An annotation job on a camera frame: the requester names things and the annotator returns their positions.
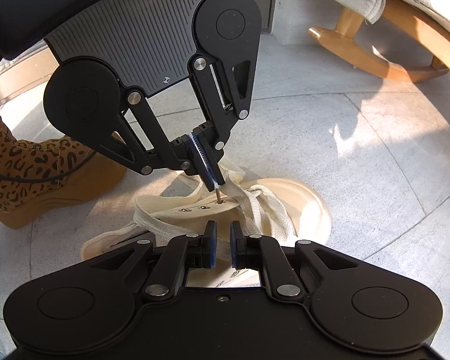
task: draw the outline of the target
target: tile floor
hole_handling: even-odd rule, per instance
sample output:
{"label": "tile floor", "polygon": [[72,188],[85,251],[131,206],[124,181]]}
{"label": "tile floor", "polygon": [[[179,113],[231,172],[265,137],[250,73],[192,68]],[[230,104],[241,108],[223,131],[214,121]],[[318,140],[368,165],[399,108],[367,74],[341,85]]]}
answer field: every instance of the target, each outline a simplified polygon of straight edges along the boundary
{"label": "tile floor", "polygon": [[[17,138],[60,136],[44,116],[43,90],[1,108]],[[150,103],[171,139],[203,121],[187,81]],[[251,174],[320,192],[332,217],[327,246],[432,288],[444,308],[433,347],[450,360],[450,74],[417,85],[381,80],[319,46],[282,46],[264,35],[251,113],[226,155]],[[189,190],[171,171],[129,171],[95,202],[19,231],[0,224],[0,351],[13,349],[1,310],[15,287],[78,262],[84,240],[130,221],[138,194]]]}

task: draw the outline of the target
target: wooden chair leg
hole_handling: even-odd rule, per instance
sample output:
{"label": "wooden chair leg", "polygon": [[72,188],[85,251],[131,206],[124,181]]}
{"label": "wooden chair leg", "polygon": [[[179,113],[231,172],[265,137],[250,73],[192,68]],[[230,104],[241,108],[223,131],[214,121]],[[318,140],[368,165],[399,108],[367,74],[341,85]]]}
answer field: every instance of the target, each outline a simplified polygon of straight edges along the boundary
{"label": "wooden chair leg", "polygon": [[308,34],[341,59],[384,79],[417,83],[448,73],[449,69],[436,61],[434,66],[405,68],[364,50],[353,40],[363,21],[358,13],[343,8],[335,30],[312,27]]}

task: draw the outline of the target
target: leopard print boot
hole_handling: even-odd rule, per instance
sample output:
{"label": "leopard print boot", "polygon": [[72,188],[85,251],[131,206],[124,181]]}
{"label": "leopard print boot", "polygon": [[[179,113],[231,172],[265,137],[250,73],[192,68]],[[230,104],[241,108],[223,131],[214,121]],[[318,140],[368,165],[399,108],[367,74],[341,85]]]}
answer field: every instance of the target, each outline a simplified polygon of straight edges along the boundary
{"label": "leopard print boot", "polygon": [[16,140],[0,119],[0,222],[18,229],[55,207],[93,200],[126,168],[70,137]]}

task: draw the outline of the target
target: metal screw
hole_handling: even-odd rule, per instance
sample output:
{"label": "metal screw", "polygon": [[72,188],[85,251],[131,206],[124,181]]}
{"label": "metal screw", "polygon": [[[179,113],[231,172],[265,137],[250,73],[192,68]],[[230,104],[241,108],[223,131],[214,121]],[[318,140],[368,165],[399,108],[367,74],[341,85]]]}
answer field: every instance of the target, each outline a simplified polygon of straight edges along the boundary
{"label": "metal screw", "polygon": [[195,63],[193,64],[193,67],[195,70],[202,71],[207,66],[207,61],[203,58],[197,58],[195,60]]}
{"label": "metal screw", "polygon": [[300,293],[300,288],[293,284],[283,284],[277,288],[277,292],[283,296],[296,296]]}
{"label": "metal screw", "polygon": [[138,104],[140,100],[142,99],[142,96],[138,92],[132,92],[128,95],[127,101],[132,104]]}
{"label": "metal screw", "polygon": [[152,284],[145,288],[145,292],[150,296],[163,296],[168,294],[168,288],[163,284]]}
{"label": "metal screw", "polygon": [[152,167],[147,165],[142,168],[142,173],[144,175],[149,175],[152,172],[152,170],[153,170]]}

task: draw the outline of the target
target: beige sneaker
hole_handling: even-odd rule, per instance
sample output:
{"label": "beige sneaker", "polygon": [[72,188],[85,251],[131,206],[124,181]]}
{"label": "beige sneaker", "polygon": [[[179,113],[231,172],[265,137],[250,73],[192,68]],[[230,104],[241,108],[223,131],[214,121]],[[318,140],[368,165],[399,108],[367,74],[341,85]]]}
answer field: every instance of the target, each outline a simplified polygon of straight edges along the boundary
{"label": "beige sneaker", "polygon": [[186,197],[139,196],[133,222],[90,239],[82,246],[82,259],[109,251],[112,245],[149,230],[158,246],[178,235],[203,234],[209,220],[217,222],[217,267],[193,270],[190,287],[237,287],[258,283],[258,273],[231,267],[230,224],[240,221],[244,235],[274,237],[282,246],[299,239],[324,244],[330,236],[330,213],[323,198],[308,185],[285,178],[263,178],[242,183],[245,172],[224,158],[219,163],[225,184],[222,203],[200,181]]}

